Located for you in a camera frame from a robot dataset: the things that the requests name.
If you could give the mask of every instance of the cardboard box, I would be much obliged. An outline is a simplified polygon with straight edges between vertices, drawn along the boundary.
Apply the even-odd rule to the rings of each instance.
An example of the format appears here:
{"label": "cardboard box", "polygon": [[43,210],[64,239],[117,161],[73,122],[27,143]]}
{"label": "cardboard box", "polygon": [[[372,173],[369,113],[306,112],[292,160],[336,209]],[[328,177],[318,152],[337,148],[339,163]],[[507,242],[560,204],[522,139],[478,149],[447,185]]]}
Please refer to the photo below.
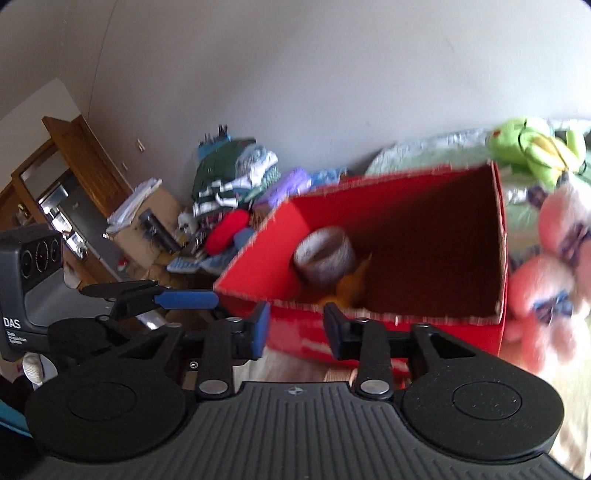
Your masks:
{"label": "cardboard box", "polygon": [[147,209],[152,210],[170,234],[178,228],[178,215],[183,210],[179,202],[160,187],[142,203],[131,225],[111,236],[111,240],[121,247],[125,255],[145,270],[162,253],[155,241],[144,237],[145,229],[139,224],[138,216]]}
{"label": "cardboard box", "polygon": [[363,310],[390,330],[429,322],[498,354],[506,310],[506,232],[494,164],[440,167],[355,180],[282,203],[242,249],[215,290],[235,315],[272,304],[267,345],[332,362],[311,289],[293,264],[298,244],[337,225],[359,259],[370,253]]}

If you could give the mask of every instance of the red cloth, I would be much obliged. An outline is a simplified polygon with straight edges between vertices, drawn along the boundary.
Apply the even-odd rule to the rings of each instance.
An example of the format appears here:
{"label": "red cloth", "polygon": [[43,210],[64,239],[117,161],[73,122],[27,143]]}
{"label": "red cloth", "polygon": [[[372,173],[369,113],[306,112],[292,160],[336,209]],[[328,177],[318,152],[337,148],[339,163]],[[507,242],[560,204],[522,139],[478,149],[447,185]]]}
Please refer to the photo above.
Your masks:
{"label": "red cloth", "polygon": [[234,235],[248,226],[250,214],[246,210],[234,210],[228,213],[216,225],[205,242],[205,251],[209,255],[219,255],[232,245]]}

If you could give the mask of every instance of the pile of clothes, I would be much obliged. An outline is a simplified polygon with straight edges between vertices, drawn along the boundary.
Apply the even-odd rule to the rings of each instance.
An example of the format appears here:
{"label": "pile of clothes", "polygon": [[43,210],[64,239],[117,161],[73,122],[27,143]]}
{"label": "pile of clothes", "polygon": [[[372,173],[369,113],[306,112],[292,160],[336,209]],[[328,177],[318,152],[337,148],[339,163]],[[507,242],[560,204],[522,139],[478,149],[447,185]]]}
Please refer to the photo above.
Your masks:
{"label": "pile of clothes", "polygon": [[221,275],[265,217],[286,197],[338,183],[345,168],[283,175],[277,155],[254,138],[231,138],[220,126],[197,149],[193,207],[178,218],[190,241],[168,266],[175,273],[198,269]]}

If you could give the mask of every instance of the pink plush toy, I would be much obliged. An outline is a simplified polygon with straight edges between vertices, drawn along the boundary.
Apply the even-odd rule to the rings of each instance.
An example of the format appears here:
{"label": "pink plush toy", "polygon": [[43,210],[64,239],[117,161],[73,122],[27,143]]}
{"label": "pink plush toy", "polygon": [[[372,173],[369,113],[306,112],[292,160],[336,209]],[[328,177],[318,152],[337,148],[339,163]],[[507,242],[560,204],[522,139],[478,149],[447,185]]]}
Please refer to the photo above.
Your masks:
{"label": "pink plush toy", "polygon": [[559,185],[548,196],[532,190],[540,207],[542,253],[509,277],[515,320],[507,323],[505,339],[521,338],[524,366],[545,377],[570,362],[589,335],[584,319],[591,299],[591,187],[568,175]]}

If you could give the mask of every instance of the green plush toy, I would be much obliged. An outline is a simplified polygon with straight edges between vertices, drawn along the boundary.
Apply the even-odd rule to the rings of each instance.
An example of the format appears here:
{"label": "green plush toy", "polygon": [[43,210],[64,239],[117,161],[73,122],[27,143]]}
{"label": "green plush toy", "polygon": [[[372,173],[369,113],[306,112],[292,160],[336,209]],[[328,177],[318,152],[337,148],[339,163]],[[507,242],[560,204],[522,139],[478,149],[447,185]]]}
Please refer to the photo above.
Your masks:
{"label": "green plush toy", "polygon": [[560,175],[577,172],[585,160],[585,138],[568,130],[566,144],[552,136],[545,120],[520,117],[495,128],[488,138],[488,148],[497,160],[527,167],[534,177],[554,187]]}

